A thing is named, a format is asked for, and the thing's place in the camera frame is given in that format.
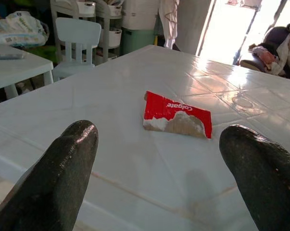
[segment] floor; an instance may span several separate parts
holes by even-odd
[[[0,178],[0,203],[4,200],[8,192],[12,189],[13,183]],[[94,231],[81,221],[76,221],[73,231]]]

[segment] white plastic table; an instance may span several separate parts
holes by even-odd
[[[0,88],[5,87],[7,98],[18,96],[15,83],[43,74],[44,85],[53,83],[53,62],[19,49],[0,45],[1,54],[25,53],[24,59],[0,60]]]
[[[145,91],[212,112],[213,138],[146,131]],[[241,124],[290,152],[290,80],[148,46],[0,103],[0,176],[16,182],[71,123],[99,146],[79,219],[101,231],[255,231],[219,152]]]

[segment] white plastic chair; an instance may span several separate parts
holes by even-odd
[[[92,70],[92,49],[99,43],[101,25],[95,22],[57,18],[56,28],[58,39],[65,42],[65,62],[53,69],[54,81],[76,73]],[[76,59],[72,59],[72,43],[76,43]],[[82,62],[82,50],[86,46],[86,62]]]

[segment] plastic bag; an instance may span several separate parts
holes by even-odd
[[[9,46],[43,46],[49,38],[46,24],[32,17],[29,12],[16,11],[0,19],[0,44]]]

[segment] table leg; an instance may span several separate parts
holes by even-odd
[[[19,96],[18,91],[16,90],[16,87],[15,87],[15,84],[6,86],[5,93],[6,93],[7,99],[11,99],[11,98]]]
[[[48,72],[44,73],[43,77],[44,77],[44,85],[45,86],[54,82],[52,71],[48,71]]]

